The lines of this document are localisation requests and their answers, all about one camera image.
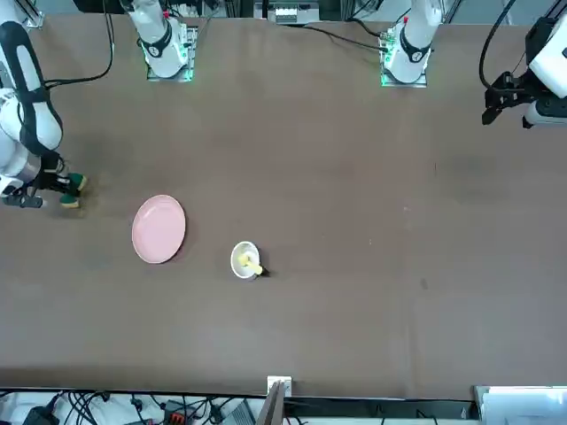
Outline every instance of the brown table surface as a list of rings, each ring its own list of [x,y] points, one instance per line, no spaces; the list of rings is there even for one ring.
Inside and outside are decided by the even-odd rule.
[[[488,27],[442,27],[429,88],[382,89],[375,52],[252,19],[210,23],[193,83],[149,83],[131,22],[114,26],[111,72],[53,90],[85,210],[0,211],[3,385],[261,394],[292,375],[298,395],[470,398],[565,382],[566,133],[523,130],[522,108],[481,125]],[[496,35],[489,80],[526,30]],[[101,16],[31,35],[46,78],[106,66]],[[188,232],[150,266],[130,226],[160,193]],[[243,239],[273,277],[232,274]]]

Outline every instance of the cable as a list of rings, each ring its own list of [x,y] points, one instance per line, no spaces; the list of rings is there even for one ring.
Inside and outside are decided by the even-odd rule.
[[[158,407],[159,407],[161,410],[166,410],[166,407],[164,406],[164,404],[163,404],[163,403],[160,403],[158,400],[156,400],[156,398],[153,396],[153,394],[150,394],[150,397],[151,397],[151,399],[153,400],[153,402],[154,402],[156,405],[158,405]]]
[[[69,401],[69,404],[71,405],[71,410],[69,411],[69,414],[65,418],[63,425],[67,424],[73,412],[77,412],[77,419],[75,421],[77,425],[81,423],[84,419],[86,419],[87,422],[89,422],[91,425],[97,425],[97,422],[95,421],[95,418],[93,417],[92,412],[89,409],[89,403],[92,401],[94,397],[100,396],[102,394],[93,393],[89,399],[85,399],[87,397],[87,394],[89,393],[82,393],[80,396],[78,396],[77,393],[75,392],[68,393],[67,399]]]
[[[396,19],[396,21],[395,21],[394,23],[397,24],[398,22],[400,22],[401,19],[409,13],[409,11],[411,11],[411,7],[410,7],[409,9],[407,9],[405,12],[403,12],[403,13]]]
[[[144,419],[142,417],[142,414],[140,413],[142,411],[142,409],[144,408],[144,405],[142,404],[142,401],[137,399],[136,397],[134,397],[134,394],[130,394],[130,404],[136,409],[136,414],[138,415],[138,418],[140,419],[141,423],[148,423],[146,421],[146,419]]]
[[[517,68],[520,66],[520,64],[522,63],[522,59],[525,57],[525,52],[522,55],[522,57],[520,58],[520,60],[517,61],[516,66],[514,66],[514,69],[512,70],[512,74],[517,70]]]
[[[364,22],[362,22],[358,18],[349,18],[347,21],[348,22],[356,22],[358,25],[360,25],[364,29],[364,31],[366,31],[370,35],[374,35],[375,37],[379,37],[382,34],[380,31],[378,31],[378,32],[372,31],[370,28],[368,28],[366,26],[366,24]]]
[[[44,82],[44,85],[47,90],[51,90],[54,87],[64,86],[67,84],[75,84],[78,82],[89,82],[89,81],[99,80],[103,78],[105,75],[107,75],[108,72],[110,71],[110,68],[113,66],[113,60],[114,60],[114,24],[113,24],[113,16],[106,11],[106,0],[102,0],[102,2],[103,2],[103,13],[105,15],[106,34],[108,35],[108,43],[110,47],[110,60],[108,61],[108,66],[102,73],[98,75],[94,75],[92,77],[46,80]]]
[[[306,423],[309,423],[308,421],[302,422],[298,416],[292,416],[292,418],[298,422],[298,425],[306,425]]]
[[[492,29],[490,30],[490,33],[488,33],[488,36],[486,37],[485,45],[482,48],[482,52],[480,53],[480,60],[478,61],[478,77],[480,78],[480,82],[482,82],[483,86],[485,86],[488,91],[494,93],[495,95],[498,95],[499,93],[515,93],[515,92],[524,91],[523,89],[495,89],[492,85],[488,83],[488,81],[485,78],[485,58],[486,58],[486,52],[488,51],[488,46],[490,45],[490,41],[492,41],[494,34],[496,33],[496,30],[498,29],[504,18],[506,18],[506,15],[508,14],[509,10],[511,9],[511,7],[514,5],[515,2],[516,0],[509,0],[508,4],[506,4],[506,7],[502,11],[496,22],[494,23]]]
[[[362,11],[366,6],[368,6],[370,4],[370,2],[372,2],[373,0],[367,0],[367,2],[365,4],[363,4],[361,7],[358,8],[358,11],[356,11],[355,13],[353,13],[348,19],[354,18],[356,15],[358,15],[358,13],[360,11]]]
[[[230,401],[234,400],[234,397],[230,397],[226,400],[224,400],[222,403],[220,403],[218,406],[215,406],[213,404],[212,400],[209,400],[209,404],[211,405],[211,410],[209,412],[209,417],[206,418],[206,421],[204,421],[201,425],[206,425],[208,422],[211,422],[213,425],[219,425],[222,421],[216,421],[216,419],[214,418],[213,415],[213,410],[215,410],[216,412],[222,414],[222,408],[227,405]]]
[[[435,422],[435,425],[438,425],[437,423],[437,418],[432,415],[432,416],[427,416],[425,413],[423,413],[421,410],[416,409],[416,418],[422,417],[424,419],[433,419],[433,422]]]
[[[326,31],[324,29],[315,28],[315,27],[302,27],[302,28],[311,29],[312,31],[317,31],[318,33],[323,33],[323,34],[329,35],[331,37],[338,38],[339,40],[343,40],[343,41],[348,42],[348,43],[356,44],[357,46],[365,47],[367,49],[380,50],[380,51],[383,51],[383,52],[388,51],[388,49],[386,49],[385,47],[373,46],[372,44],[366,44],[365,42],[357,42],[356,40],[351,40],[350,38],[343,37],[342,35],[330,33],[329,31]]]
[[[187,425],[187,402],[185,401],[185,396],[182,396],[183,400],[183,425]]]

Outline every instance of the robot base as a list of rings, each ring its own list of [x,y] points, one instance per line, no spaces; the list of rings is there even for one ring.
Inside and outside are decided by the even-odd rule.
[[[396,80],[388,72],[388,70],[386,70],[385,63],[392,59],[392,50],[396,43],[395,36],[395,27],[392,27],[389,28],[388,31],[378,39],[379,46],[388,49],[387,52],[380,51],[380,85],[382,87],[427,87],[427,76],[425,74],[425,70],[427,69],[427,60],[429,59],[429,56],[431,54],[428,56],[428,58],[425,59],[425,65],[423,66],[423,72],[421,76],[412,83],[400,82]]]
[[[185,24],[182,25],[182,28],[184,28],[186,31],[183,32],[185,36],[182,36],[184,43],[181,54],[187,55],[187,65],[181,68],[176,75],[169,78],[158,77],[158,75],[156,75],[148,66],[148,81],[189,82],[193,80],[193,77],[195,76],[195,49],[197,48],[198,27],[188,27]]]

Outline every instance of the pink plate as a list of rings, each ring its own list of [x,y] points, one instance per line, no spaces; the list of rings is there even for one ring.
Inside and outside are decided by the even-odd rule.
[[[151,197],[138,210],[132,225],[132,244],[142,260],[151,264],[171,259],[185,237],[185,213],[168,195]]]

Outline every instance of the small white bowl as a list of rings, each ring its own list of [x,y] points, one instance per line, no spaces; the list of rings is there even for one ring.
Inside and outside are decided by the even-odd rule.
[[[232,267],[234,274],[240,279],[252,281],[256,279],[256,276],[258,275],[255,274],[250,267],[243,267],[240,265],[238,258],[243,254],[246,254],[252,263],[260,265],[260,252],[258,251],[258,248],[256,248],[256,245],[252,242],[242,241],[237,243],[230,254],[230,266]]]

